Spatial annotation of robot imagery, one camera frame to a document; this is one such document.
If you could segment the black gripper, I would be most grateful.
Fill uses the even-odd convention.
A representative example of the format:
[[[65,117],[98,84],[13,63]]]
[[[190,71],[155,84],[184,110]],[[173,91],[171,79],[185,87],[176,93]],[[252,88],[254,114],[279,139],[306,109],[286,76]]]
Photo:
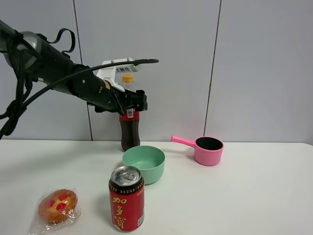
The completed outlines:
[[[125,113],[126,109],[142,112],[148,109],[146,101],[147,97],[143,90],[135,92],[126,90],[125,93],[110,84],[107,88],[105,81],[99,78],[94,78],[90,82],[88,105],[96,107],[99,112]]]

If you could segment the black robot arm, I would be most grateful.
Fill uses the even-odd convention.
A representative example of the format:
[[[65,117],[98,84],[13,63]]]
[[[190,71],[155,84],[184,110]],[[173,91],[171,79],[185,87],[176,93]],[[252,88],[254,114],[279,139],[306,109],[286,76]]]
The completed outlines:
[[[4,22],[0,23],[0,51],[11,67],[22,69],[22,74],[32,82],[46,84],[25,101],[24,106],[43,93],[54,90],[86,101],[97,113],[119,113],[123,116],[131,108],[138,112],[148,108],[143,90],[126,90],[115,81],[115,76],[136,72],[141,64],[154,63],[155,59],[118,59],[90,68],[73,63],[68,51],[58,51],[42,34],[18,32]]]

